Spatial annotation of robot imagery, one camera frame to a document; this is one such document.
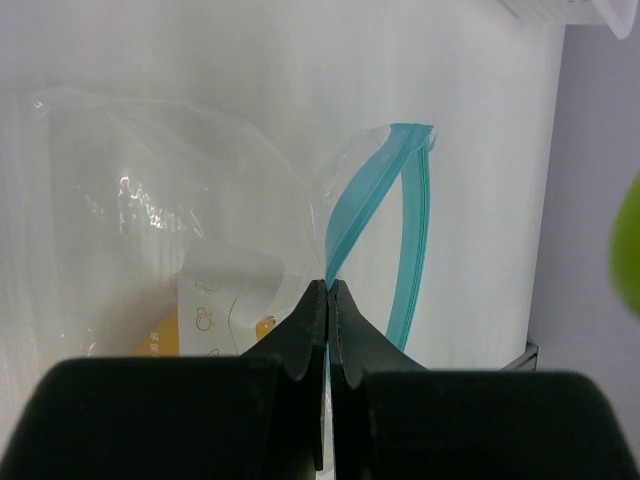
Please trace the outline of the clear zip bag blue seal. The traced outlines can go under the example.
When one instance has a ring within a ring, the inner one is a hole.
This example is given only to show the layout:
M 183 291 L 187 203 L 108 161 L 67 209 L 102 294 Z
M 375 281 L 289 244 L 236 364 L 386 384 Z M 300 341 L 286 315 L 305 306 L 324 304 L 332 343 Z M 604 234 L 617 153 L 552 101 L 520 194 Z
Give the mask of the clear zip bag blue seal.
M 178 100 L 68 86 L 35 93 L 31 155 L 45 185 L 32 320 L 53 358 L 129 355 L 178 314 L 180 355 L 239 355 L 332 287 L 395 197 L 368 269 L 379 320 L 407 344 L 430 216 L 433 129 L 355 134 L 310 178 L 252 124 Z

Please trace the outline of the light green fake lime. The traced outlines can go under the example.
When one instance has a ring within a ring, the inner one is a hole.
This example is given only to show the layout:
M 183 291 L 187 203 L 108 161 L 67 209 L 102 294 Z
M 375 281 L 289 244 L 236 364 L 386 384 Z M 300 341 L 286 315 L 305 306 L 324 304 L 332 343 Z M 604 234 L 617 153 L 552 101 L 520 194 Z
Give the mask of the light green fake lime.
M 612 226 L 609 269 L 618 296 L 639 317 L 639 175 L 626 191 Z

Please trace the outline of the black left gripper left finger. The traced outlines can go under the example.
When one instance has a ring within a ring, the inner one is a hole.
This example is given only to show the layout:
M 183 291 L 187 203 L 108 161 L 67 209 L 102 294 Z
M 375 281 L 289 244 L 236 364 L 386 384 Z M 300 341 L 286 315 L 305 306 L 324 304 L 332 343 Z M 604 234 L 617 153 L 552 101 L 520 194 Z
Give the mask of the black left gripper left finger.
M 239 356 L 88 358 L 37 385 L 5 479 L 312 479 L 323 467 L 327 290 Z

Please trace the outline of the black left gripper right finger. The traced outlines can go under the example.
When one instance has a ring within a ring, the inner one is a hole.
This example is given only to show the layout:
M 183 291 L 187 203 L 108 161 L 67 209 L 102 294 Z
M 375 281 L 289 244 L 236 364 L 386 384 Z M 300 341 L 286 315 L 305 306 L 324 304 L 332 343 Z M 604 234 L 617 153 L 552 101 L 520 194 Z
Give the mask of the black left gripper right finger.
M 573 372 L 429 370 L 342 281 L 328 294 L 339 479 L 635 479 L 614 412 Z

